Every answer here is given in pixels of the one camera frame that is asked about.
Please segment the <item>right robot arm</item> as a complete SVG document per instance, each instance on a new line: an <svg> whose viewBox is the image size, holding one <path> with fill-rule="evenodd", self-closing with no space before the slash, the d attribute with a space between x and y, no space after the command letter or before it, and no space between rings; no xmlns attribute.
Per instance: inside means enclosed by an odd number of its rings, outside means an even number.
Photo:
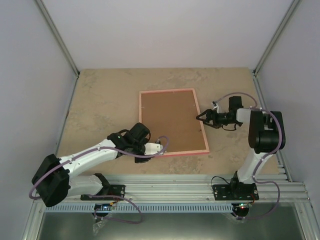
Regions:
<svg viewBox="0 0 320 240"><path fill-rule="evenodd" d="M283 116L280 111L267 111L253 106L245 108L242 92L227 94L228 111L221 112L219 101L212 102L212 108L196 116L198 121L214 129L223 129L228 125L234 128L249 125L248 144L250 151L244 164L229 181L224 184L212 184L216 201L255 201L259 199L257 176L267 160L283 149L286 144Z"/></svg>

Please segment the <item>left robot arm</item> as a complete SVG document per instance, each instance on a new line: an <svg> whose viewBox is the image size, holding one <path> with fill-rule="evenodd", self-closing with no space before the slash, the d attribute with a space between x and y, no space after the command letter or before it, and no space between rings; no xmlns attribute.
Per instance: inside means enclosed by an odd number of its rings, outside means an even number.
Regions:
<svg viewBox="0 0 320 240"><path fill-rule="evenodd" d="M71 179L96 165L122 157L123 152L145 156L150 138L150 130L138 122L130 130L111 133L102 142L78 153L60 158L50 154L44 158L31 180L39 196L29 196L41 199L47 207L53 207L70 193Z"/></svg>

